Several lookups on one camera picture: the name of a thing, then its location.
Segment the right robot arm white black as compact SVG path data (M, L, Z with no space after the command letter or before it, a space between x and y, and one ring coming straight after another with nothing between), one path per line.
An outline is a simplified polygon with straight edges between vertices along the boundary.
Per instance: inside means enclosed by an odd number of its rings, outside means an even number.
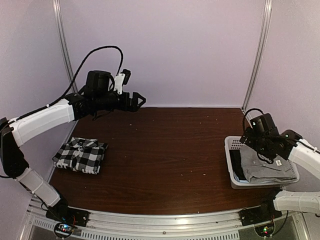
M258 111L260 115L252 118L246 127L246 117L242 119L242 136L240 142L251 148L256 157L265 164L271 165L280 157L285 161L297 164L320 177L320 151L312 146L297 132L287 129L279 133L272 116L260 109L252 108L246 112ZM272 202L267 201L256 210L259 220L268 220L276 211L296 211L320 215L320 193L278 191Z

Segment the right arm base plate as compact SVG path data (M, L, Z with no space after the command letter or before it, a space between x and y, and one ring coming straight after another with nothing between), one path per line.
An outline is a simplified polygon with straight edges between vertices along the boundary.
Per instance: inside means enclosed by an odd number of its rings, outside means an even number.
M283 215L281 211L275 210L272 200L264 201L261 205L256 207L243 208L238 214L242 226L269 222Z

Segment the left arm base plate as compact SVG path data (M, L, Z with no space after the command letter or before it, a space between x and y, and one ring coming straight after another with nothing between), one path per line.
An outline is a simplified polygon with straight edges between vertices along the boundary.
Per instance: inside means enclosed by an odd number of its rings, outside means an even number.
M45 216L48 219L62 222L72 226L86 227L89 212L86 210L80 210L66 205L48 207Z

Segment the grey long sleeve shirt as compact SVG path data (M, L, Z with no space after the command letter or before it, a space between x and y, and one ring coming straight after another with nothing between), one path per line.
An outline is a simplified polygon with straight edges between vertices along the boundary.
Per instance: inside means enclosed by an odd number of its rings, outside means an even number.
M292 165L278 155L273 163L267 163L259 159L257 152L247 145L243 145L239 152L243 175L250 184L287 184L298 180Z

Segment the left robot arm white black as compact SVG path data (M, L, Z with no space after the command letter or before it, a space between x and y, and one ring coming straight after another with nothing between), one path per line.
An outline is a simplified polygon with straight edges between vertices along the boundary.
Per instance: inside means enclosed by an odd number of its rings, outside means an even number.
M34 137L59 125L95 116L99 111L136 112L146 98L137 92L123 91L131 76L124 69L116 76L110 72L91 70L78 93L69 93L56 103L11 120L0 120L0 160L6 179L14 179L46 205L61 222L72 218L67 200L41 175L31 169L20 147Z

